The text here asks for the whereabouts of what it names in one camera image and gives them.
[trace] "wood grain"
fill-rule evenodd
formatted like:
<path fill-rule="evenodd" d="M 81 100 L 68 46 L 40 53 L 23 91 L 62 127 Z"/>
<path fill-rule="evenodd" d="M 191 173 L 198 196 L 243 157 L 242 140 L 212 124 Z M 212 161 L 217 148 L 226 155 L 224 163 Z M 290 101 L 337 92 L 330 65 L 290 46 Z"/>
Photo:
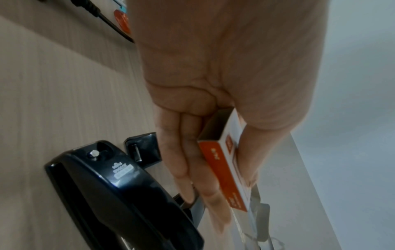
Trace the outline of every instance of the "wood grain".
<path fill-rule="evenodd" d="M 114 3 L 96 3 L 112 17 Z M 43 165 L 93 141 L 121 147 L 152 131 L 134 45 L 66 0 L 0 3 L 0 249 L 87 250 Z M 150 172 L 176 192 L 164 166 Z M 199 230 L 206 250 L 233 249 L 207 215 Z"/>

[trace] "black cable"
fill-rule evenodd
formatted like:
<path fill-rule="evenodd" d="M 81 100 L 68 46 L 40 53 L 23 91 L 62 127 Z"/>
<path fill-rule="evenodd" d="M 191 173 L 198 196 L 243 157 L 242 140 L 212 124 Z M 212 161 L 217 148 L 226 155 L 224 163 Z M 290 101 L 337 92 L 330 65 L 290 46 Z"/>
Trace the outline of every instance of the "black cable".
<path fill-rule="evenodd" d="M 123 31 L 121 31 L 115 24 L 113 24 L 110 20 L 108 20 L 107 17 L 105 17 L 102 13 L 99 13 L 99 18 L 101 20 L 103 20 L 106 24 L 108 24 L 108 26 L 110 26 L 113 30 L 115 30 L 116 32 L 118 32 L 118 34 L 120 34 L 121 36 L 123 36 L 126 40 L 128 40 L 129 42 L 134 43 L 133 39 L 130 38 L 130 36 L 128 36 L 126 33 L 124 33 Z"/>
<path fill-rule="evenodd" d="M 113 30 L 115 30 L 118 34 L 123 36 L 129 42 L 134 43 L 133 39 L 130 38 L 127 34 L 125 34 L 122 30 L 120 30 L 115 24 L 113 24 L 107 17 L 105 17 L 100 9 L 94 5 L 90 0 L 71 0 L 71 2 L 77 7 L 83 7 L 89 13 L 91 13 L 94 17 L 98 17 L 103 20 L 107 25 L 109 25 Z"/>

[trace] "stapler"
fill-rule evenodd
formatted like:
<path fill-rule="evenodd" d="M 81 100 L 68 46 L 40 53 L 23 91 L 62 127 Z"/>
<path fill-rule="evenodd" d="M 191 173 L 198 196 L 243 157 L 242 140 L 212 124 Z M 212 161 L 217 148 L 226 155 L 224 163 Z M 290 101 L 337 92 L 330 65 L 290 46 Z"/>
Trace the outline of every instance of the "stapler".
<path fill-rule="evenodd" d="M 45 165 L 91 250 L 202 250 L 204 204 L 171 197 L 144 169 L 161 161 L 155 133 L 66 151 Z"/>

